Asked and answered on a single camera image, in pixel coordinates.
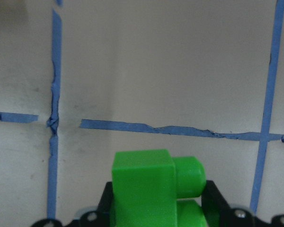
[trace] blue tape line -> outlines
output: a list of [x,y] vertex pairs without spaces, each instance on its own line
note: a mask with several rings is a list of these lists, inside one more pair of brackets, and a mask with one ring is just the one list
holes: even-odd
[[159,133],[167,135],[198,136],[198,137],[210,137],[210,138],[227,138],[232,140],[259,141],[260,138],[260,133],[258,132],[237,133],[237,134],[216,133],[210,130],[196,129],[194,127],[165,126],[165,127],[153,128],[143,123],[126,123],[126,122],[100,121],[100,120],[88,120],[88,119],[82,119],[80,128]]
[[50,138],[50,158],[48,163],[48,188],[47,188],[47,217],[56,216],[57,172],[58,172],[58,105],[61,83],[61,48],[62,48],[62,21],[53,10],[53,37],[52,37],[52,114],[47,121],[47,126],[52,130]]
[[31,122],[38,121],[38,115],[24,114],[24,113],[0,112],[0,121],[2,121],[2,122],[17,122],[17,123],[31,123]]
[[278,68],[283,16],[284,16],[284,0],[278,0],[276,2],[276,7],[275,7],[275,21],[274,21],[272,43],[271,43],[271,55],[270,55],[270,63],[268,69],[261,135],[260,135],[259,149],[257,155],[257,165],[256,165],[255,177],[254,177],[251,200],[250,200],[250,208],[254,211],[254,213],[257,212],[257,206],[260,196],[263,171],[265,165],[267,144],[269,142],[269,127],[270,127],[271,112],[272,112],[273,99],[275,93],[275,79]]
[[56,0],[58,6],[63,6],[63,0]]

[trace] green toy brick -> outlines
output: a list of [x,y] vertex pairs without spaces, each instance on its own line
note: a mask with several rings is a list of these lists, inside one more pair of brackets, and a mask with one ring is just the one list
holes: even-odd
[[177,202],[178,227],[206,227],[202,208],[194,200]]
[[196,158],[164,149],[118,152],[112,175],[117,227],[178,227],[177,198],[199,196],[206,182]]

